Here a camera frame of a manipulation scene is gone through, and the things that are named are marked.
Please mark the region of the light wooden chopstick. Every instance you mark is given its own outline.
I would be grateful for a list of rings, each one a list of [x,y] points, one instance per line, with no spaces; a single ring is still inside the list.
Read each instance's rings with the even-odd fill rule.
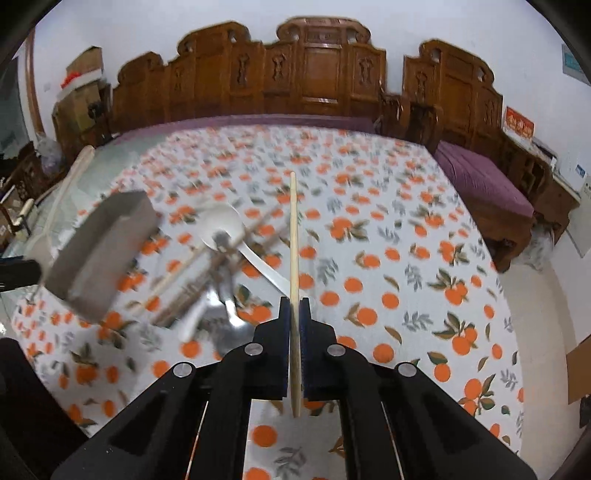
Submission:
[[[297,174],[290,173],[290,404],[294,418],[301,416],[300,270],[298,269]]]
[[[249,234],[252,233],[253,231],[255,231],[258,227],[262,226],[264,222],[266,222],[271,217],[273,217],[274,212],[281,211],[281,210],[283,210],[283,208],[281,208],[281,207],[272,207],[269,210],[267,210],[266,213],[263,213],[263,216],[260,217],[259,220],[257,220],[257,222],[255,224],[250,225],[249,228],[245,227],[246,237],[249,236]],[[139,306],[134,307],[132,309],[132,311],[134,313],[139,313],[144,310],[147,310],[148,306],[152,303],[153,299],[155,297],[159,297],[164,291],[166,291],[168,289],[168,287],[170,285],[172,285],[176,281],[176,279],[189,266],[191,266],[195,261],[197,261],[197,258],[200,257],[202,254],[204,254],[207,249],[209,249],[209,248],[206,247],[204,245],[204,243],[202,243],[201,238],[200,238],[200,243],[197,245],[197,247],[195,247],[192,250],[192,253],[178,265],[176,270],[174,270],[172,273],[168,273],[164,278],[162,278],[160,281],[158,281],[156,283],[156,285],[152,288],[152,290],[148,293],[147,299],[144,300]]]

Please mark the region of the large white plastic ladle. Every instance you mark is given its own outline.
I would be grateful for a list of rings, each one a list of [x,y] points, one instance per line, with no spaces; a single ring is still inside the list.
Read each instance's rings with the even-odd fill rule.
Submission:
[[[245,243],[246,229],[242,223],[238,211],[228,204],[216,205],[207,209],[201,216],[200,222],[201,241],[211,250],[221,250],[215,243],[215,237],[224,233],[228,236],[228,245],[238,250],[242,257],[260,275],[266,278],[271,285],[276,287],[284,296],[290,295],[290,282],[282,275],[276,273],[273,267],[263,261],[259,255]]]

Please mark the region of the grey metal utensil tray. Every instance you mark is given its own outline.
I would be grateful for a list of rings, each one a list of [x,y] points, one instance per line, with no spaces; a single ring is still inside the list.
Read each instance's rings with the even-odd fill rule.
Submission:
[[[144,191],[109,196],[62,248],[45,288],[83,320],[100,322],[121,278],[158,225],[158,215]]]

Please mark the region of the stainless steel spoon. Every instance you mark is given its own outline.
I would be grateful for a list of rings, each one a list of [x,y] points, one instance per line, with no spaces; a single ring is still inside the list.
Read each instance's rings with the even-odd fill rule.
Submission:
[[[252,341],[254,326],[238,317],[235,303],[223,302],[215,286],[208,282],[198,300],[185,312],[179,330],[182,343],[192,341],[205,332],[216,353],[223,357],[231,350]]]

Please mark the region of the dark brown chopstick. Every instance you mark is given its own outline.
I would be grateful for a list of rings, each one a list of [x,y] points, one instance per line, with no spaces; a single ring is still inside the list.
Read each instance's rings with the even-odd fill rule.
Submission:
[[[221,269],[221,263],[225,260],[230,261],[229,268],[232,274],[242,270],[242,267],[247,263],[252,264],[252,267],[259,274],[263,274],[259,267],[254,265],[254,261],[246,259],[246,255],[243,253],[242,258],[233,260],[236,254],[238,254],[238,248],[236,247],[230,248],[227,253],[214,253],[204,274],[185,284],[181,292],[152,319],[151,324],[157,327],[168,328],[177,318],[197,303],[198,300],[204,299],[206,288],[214,280],[221,280],[219,270]]]

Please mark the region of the orange print tablecloth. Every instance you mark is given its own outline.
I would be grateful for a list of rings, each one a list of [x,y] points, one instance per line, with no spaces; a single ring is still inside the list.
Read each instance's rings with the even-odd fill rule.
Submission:
[[[211,328],[161,324],[211,267],[209,224],[242,234],[243,324],[276,316],[296,280],[335,339],[387,369],[415,365],[483,427],[473,477],[522,477],[523,375],[510,307],[485,239],[421,146],[327,128],[184,129],[99,150],[59,206],[60,252],[99,205],[140,191],[158,226],[90,323],[46,289],[12,299],[12,327],[42,384],[83,437],[179,362],[221,359]]]

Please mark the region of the purple seat cushion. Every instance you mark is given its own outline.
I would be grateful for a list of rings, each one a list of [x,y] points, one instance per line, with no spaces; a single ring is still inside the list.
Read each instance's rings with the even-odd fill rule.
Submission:
[[[434,158],[458,193],[525,217],[534,207],[489,158],[440,141]]]

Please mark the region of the carved wooden sofa bench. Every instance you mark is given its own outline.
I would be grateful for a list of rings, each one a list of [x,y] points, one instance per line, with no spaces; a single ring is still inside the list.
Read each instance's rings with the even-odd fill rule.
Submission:
[[[356,20],[294,17],[276,41],[235,21],[188,33],[164,62],[147,52],[124,64],[113,91],[117,132],[201,117],[287,114],[375,120],[387,53]]]

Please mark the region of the stacked cardboard boxes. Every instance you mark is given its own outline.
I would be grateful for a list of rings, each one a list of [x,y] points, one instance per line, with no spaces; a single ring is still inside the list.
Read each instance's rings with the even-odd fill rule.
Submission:
[[[110,100],[102,49],[91,46],[66,67],[52,111],[56,141],[69,161],[83,147],[99,147],[111,139]]]

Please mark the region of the red sign on wall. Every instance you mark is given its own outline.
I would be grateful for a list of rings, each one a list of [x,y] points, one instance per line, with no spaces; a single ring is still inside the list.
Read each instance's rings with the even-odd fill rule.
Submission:
[[[507,106],[504,114],[504,128],[523,139],[532,140],[535,123],[515,109]]]

